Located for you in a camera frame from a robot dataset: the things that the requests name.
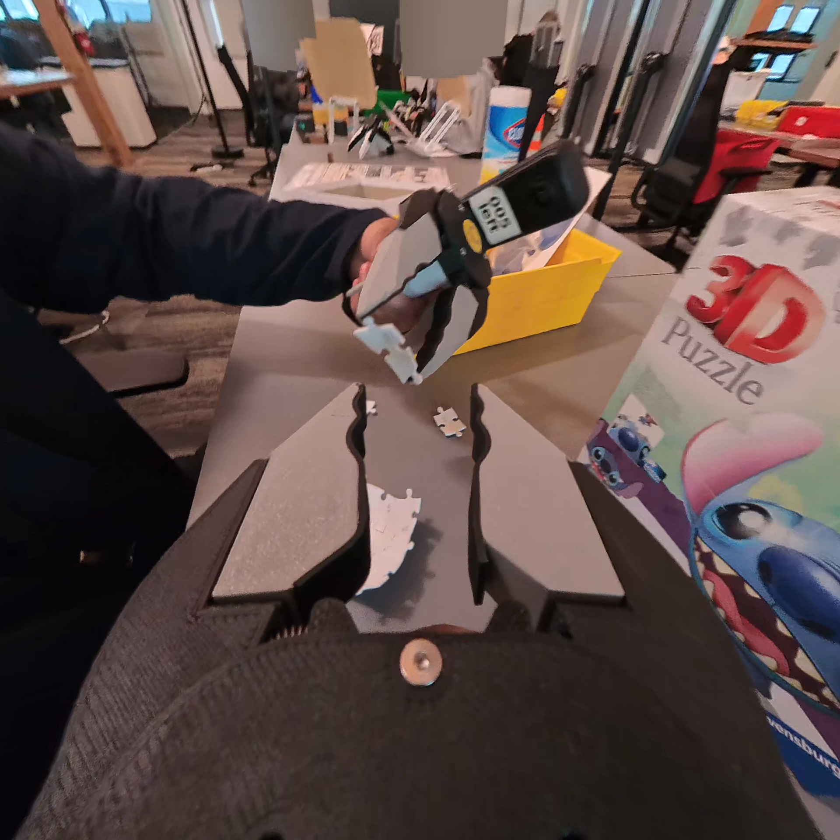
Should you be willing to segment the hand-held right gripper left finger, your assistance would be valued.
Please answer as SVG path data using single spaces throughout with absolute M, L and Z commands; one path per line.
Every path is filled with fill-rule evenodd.
M 365 386 L 353 383 L 210 507 L 212 604 L 350 601 L 370 571 Z

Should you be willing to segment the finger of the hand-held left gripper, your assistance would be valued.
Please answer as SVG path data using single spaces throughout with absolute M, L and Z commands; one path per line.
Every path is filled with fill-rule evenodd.
M 379 319 L 397 298 L 419 299 L 449 287 L 439 259 L 444 246 L 436 226 L 398 227 L 382 241 L 355 295 L 358 322 Z
M 438 371 L 482 327 L 487 317 L 488 287 L 443 287 L 419 298 L 424 304 L 415 327 L 415 382 Z

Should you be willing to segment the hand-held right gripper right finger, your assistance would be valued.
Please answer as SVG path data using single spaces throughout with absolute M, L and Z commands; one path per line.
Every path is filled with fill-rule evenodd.
M 619 605 L 625 591 L 566 455 L 488 386 L 469 398 L 472 476 L 468 574 L 473 602 Z

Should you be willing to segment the joined white puzzle pieces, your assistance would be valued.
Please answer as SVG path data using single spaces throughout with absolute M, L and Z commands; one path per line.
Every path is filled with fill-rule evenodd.
M 418 370 L 416 354 L 394 324 L 378 324 L 373 318 L 366 318 L 362 325 L 353 331 L 353 336 L 381 358 L 400 383 L 422 383 L 423 377 Z

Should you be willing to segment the assembled curved puzzle section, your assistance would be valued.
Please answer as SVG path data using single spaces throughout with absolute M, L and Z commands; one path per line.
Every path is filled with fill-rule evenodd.
M 357 595 L 381 588 L 400 569 L 413 550 L 413 532 L 422 508 L 422 500 L 406 489 L 404 497 L 395 497 L 382 488 L 368 484 L 370 514 L 371 567 Z

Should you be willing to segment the yellow plastic bin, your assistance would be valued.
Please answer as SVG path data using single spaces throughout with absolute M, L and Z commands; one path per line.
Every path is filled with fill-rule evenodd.
M 486 320 L 456 354 L 578 324 L 622 253 L 574 229 L 546 266 L 494 276 Z

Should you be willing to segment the person's left forearm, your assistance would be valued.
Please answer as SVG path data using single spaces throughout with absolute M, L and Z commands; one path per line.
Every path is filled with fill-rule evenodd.
M 377 209 L 90 167 L 2 126 L 2 292 L 31 308 L 94 313 L 114 298 L 179 296 L 239 307 L 325 301 L 350 288 L 364 234 L 383 220 Z

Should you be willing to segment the cartoon printed puzzle box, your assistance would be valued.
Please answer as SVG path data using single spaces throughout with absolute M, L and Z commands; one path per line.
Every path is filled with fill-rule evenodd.
M 728 196 L 581 452 L 718 615 L 838 801 L 839 193 Z

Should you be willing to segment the person's left hand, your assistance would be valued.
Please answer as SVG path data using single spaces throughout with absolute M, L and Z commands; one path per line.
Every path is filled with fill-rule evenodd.
M 392 231 L 397 229 L 397 225 L 398 223 L 394 218 L 382 217 L 374 220 L 364 230 L 350 260 L 352 288 L 364 284 L 382 242 Z M 390 323 L 398 328 L 402 334 L 408 334 L 423 319 L 426 310 L 434 306 L 440 291 L 440 289 L 437 289 L 422 297 L 415 298 L 407 297 L 400 292 L 376 309 L 372 318 L 378 324 Z

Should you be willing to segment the disinfectant wipes canister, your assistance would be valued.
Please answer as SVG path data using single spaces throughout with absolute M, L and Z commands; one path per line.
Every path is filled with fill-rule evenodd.
M 479 184 L 488 182 L 518 163 L 530 101 L 531 90 L 527 87 L 498 86 L 491 90 Z

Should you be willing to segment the printed paper sheet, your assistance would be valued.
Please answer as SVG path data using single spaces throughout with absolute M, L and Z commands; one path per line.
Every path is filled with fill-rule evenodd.
M 309 163 L 284 188 L 302 190 L 329 185 L 449 189 L 446 169 L 419 164 Z

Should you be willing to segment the red black office chair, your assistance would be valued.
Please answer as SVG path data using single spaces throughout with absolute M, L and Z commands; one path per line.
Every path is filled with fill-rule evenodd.
M 755 191 L 770 173 L 779 144 L 769 136 L 720 129 L 687 158 L 673 154 L 646 169 L 631 195 L 637 227 L 669 230 L 668 246 L 680 235 L 697 238 L 724 196 Z

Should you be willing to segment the tan cardboard sheet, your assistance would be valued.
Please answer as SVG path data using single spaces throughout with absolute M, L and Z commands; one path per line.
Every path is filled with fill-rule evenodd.
M 311 84 L 320 100 L 347 99 L 360 109 L 376 104 L 377 88 L 366 37 L 359 21 L 316 19 L 316 34 L 301 42 Z

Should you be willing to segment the yellow storage bins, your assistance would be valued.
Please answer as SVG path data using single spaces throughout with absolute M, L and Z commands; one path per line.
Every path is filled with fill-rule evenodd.
M 750 130 L 776 131 L 788 105 L 787 100 L 747 100 L 735 112 L 734 122 Z

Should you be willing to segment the red storage bin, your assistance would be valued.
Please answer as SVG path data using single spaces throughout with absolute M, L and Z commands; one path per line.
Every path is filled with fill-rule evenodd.
M 838 140 L 839 106 L 789 102 L 782 111 L 776 130 L 797 137 Z

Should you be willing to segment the white cabinet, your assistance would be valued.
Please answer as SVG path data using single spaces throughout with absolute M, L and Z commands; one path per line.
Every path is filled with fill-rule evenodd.
M 90 63 L 101 93 L 128 146 L 132 149 L 146 149 L 155 144 L 158 137 L 133 77 L 130 63 L 126 59 L 91 59 Z M 70 110 L 61 118 L 72 142 L 82 149 L 99 150 L 99 137 L 81 106 L 75 88 L 64 86 L 62 92 Z

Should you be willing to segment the wooden post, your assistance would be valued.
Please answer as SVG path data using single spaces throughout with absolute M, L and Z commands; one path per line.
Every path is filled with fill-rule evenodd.
M 133 156 L 100 90 L 88 58 L 81 52 L 57 1 L 34 1 L 38 20 L 60 64 L 71 75 L 80 104 L 111 165 L 133 168 Z

